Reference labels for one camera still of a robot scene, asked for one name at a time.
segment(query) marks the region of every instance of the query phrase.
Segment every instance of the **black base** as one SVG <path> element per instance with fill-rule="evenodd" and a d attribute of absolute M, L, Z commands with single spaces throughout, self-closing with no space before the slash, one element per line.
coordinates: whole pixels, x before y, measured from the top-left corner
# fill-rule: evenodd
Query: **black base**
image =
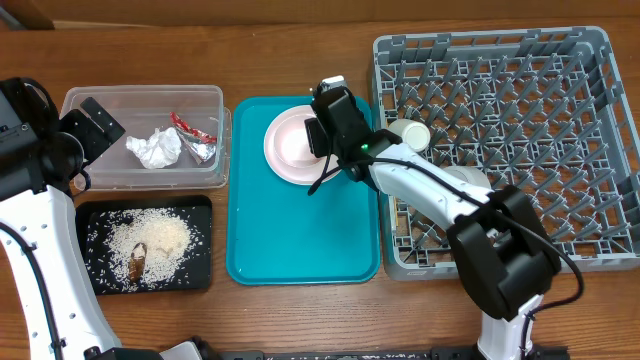
<path fill-rule="evenodd" d="M 263 354 L 260 351 L 231 351 L 219 360 L 487 360 L 475 346 L 441 347 L 430 351 L 364 351 L 342 353 Z M 526 360 L 570 360 L 566 347 L 534 346 Z"/>

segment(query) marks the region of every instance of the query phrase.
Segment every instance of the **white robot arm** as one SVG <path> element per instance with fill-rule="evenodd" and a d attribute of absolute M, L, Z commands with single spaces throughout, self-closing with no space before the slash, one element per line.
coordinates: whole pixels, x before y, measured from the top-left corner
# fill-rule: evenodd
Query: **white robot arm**
<path fill-rule="evenodd" d="M 9 85 L 0 82 L 0 181 L 3 185 L 0 188 L 0 240 L 23 305 L 32 359 L 207 360 L 198 341 L 187 341 L 161 354 L 119 348 L 121 344 L 100 311 L 82 261 L 68 183 L 83 164 L 95 160 L 122 131 L 108 128 L 107 124 L 117 125 L 117 122 L 112 118 L 101 119 L 105 114 L 108 116 L 104 109 L 85 109 L 90 115 L 93 113 L 93 122 L 84 115 L 73 115 L 78 117 L 66 123 L 75 123 L 76 128 L 66 131 L 47 128 L 47 121 L 53 121 L 54 113 L 57 120 L 57 110 L 39 86 L 47 97 L 44 110 L 39 114 L 44 120 L 23 121 L 12 111 L 16 99 L 2 96 L 7 94 L 6 88 L 12 92 L 18 89 L 18 94 L 28 92 L 25 81 L 13 80 Z M 8 100 L 6 103 L 10 106 L 5 106 L 3 100 Z M 307 127 L 313 152 L 322 156 L 322 141 L 334 141 L 334 153 L 344 166 L 351 164 L 349 174 L 354 180 L 364 180 L 376 190 L 403 199 L 448 229 L 447 237 L 463 285 L 484 312 L 482 335 L 474 358 L 518 359 L 525 314 L 541 302 L 541 294 L 548 290 L 551 276 L 559 270 L 559 260 L 549 260 L 546 252 L 532 245 L 530 239 L 523 239 L 514 229 L 511 231 L 516 239 L 506 246 L 519 260 L 498 257 L 489 242 L 484 241 L 487 240 L 485 227 L 504 224 L 492 223 L 490 212 L 485 214 L 484 206 L 478 204 L 503 206 L 500 210 L 509 213 L 514 206 L 528 204 L 528 200 L 526 197 L 523 200 L 517 192 L 492 193 L 461 181 L 399 143 L 393 134 L 372 133 L 352 100 L 346 87 L 319 87 L 312 103 L 318 117 L 315 125 L 310 122 Z M 77 131 L 83 120 L 102 129 L 94 132 L 90 139 L 83 138 L 91 133 L 86 129 Z M 363 150 L 363 144 L 368 145 L 368 151 Z M 442 183 L 461 190 L 476 204 L 463 201 Z M 530 217 L 531 211 L 532 208 L 525 206 L 522 214 L 511 216 Z M 523 272 L 527 274 L 527 281 L 519 281 Z M 526 335 L 525 352 L 528 353 L 531 346 Z"/>

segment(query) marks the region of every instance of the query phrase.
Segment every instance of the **clear plastic container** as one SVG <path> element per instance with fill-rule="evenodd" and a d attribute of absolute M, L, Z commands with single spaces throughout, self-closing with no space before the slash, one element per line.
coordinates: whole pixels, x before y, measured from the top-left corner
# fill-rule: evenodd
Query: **clear plastic container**
<path fill-rule="evenodd" d="M 202 189 L 222 187 L 229 170 L 231 114 L 224 108 L 222 90 L 213 85 L 132 85 L 82 87 L 69 90 L 60 116 L 80 109 L 80 103 L 93 97 L 126 130 L 98 160 L 85 170 L 91 176 L 92 190 Z M 186 148 L 178 161 L 163 169 L 145 169 L 125 147 L 127 136 L 148 139 L 156 128 L 171 125 L 170 112 L 176 112 L 194 128 L 218 137 L 213 159 L 198 165 Z M 84 178 L 74 179 L 78 189 Z"/>

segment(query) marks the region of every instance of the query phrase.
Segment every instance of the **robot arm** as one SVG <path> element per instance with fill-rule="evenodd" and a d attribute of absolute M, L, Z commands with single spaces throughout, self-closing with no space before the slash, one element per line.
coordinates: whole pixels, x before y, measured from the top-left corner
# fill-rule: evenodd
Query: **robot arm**
<path fill-rule="evenodd" d="M 124 134 L 95 100 L 63 119 L 31 79 L 0 82 L 0 241 L 38 360 L 202 360 L 199 339 L 162 354 L 121 349 L 91 287 L 69 181 Z"/>
<path fill-rule="evenodd" d="M 311 107 L 316 118 L 307 120 L 306 128 L 316 157 L 335 154 L 352 180 L 402 199 L 447 230 L 460 280 L 483 311 L 478 358 L 518 359 L 525 316 L 540 304 L 560 270 L 559 257 L 536 239 L 548 237 L 527 196 L 513 186 L 492 192 L 461 181 L 424 160 L 397 135 L 373 132 L 342 77 L 323 81 Z M 509 231 L 510 237 L 494 247 L 487 234 L 496 231 Z M 529 337 L 527 332 L 527 353 Z"/>

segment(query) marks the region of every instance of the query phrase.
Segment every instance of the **plate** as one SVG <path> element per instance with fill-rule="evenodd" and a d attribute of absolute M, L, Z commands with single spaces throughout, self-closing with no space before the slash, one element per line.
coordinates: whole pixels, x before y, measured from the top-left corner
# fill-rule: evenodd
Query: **plate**
<path fill-rule="evenodd" d="M 278 115 L 264 136 L 264 155 L 267 164 L 282 179 L 297 185 L 311 185 L 322 174 L 326 157 L 316 158 L 309 150 L 304 121 L 314 118 L 311 106 L 300 105 Z M 327 171 L 338 166 L 338 158 L 331 156 Z M 339 172 L 326 178 L 327 182 Z"/>

